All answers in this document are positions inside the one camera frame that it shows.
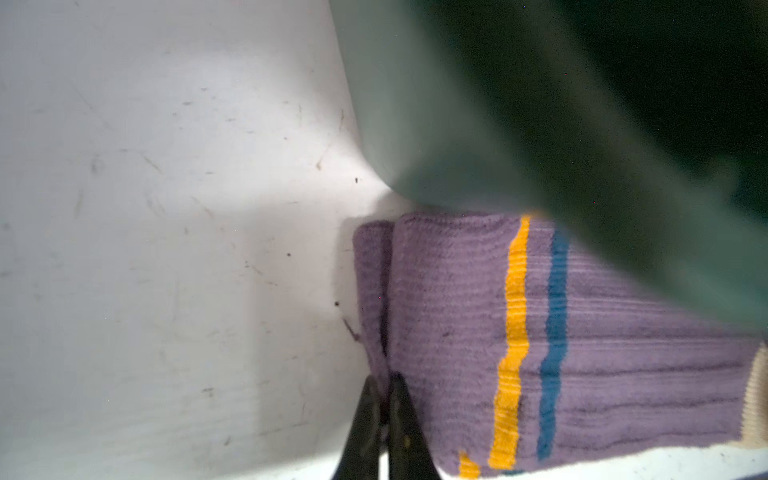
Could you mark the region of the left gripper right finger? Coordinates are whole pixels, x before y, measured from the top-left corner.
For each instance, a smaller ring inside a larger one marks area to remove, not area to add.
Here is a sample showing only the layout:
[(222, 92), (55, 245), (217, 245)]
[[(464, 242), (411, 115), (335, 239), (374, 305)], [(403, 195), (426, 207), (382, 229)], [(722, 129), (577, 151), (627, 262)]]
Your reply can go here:
[(389, 394), (389, 478), (440, 480), (406, 381), (393, 374)]

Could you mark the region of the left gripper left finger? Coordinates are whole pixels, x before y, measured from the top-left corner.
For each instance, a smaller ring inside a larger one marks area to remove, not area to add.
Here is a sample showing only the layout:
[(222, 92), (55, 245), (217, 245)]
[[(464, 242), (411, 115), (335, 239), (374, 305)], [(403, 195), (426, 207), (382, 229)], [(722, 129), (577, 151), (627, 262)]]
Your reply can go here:
[(377, 480), (381, 455), (381, 396), (376, 380), (363, 385), (333, 480)]

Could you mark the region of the purple striped sock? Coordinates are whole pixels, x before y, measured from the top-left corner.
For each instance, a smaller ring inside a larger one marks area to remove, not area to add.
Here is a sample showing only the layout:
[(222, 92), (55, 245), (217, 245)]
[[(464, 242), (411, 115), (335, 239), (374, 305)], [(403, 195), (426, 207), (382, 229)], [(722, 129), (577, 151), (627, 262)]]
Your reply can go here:
[(647, 293), (530, 216), (412, 213), (353, 236), (360, 335), (464, 478), (767, 444), (767, 343)]

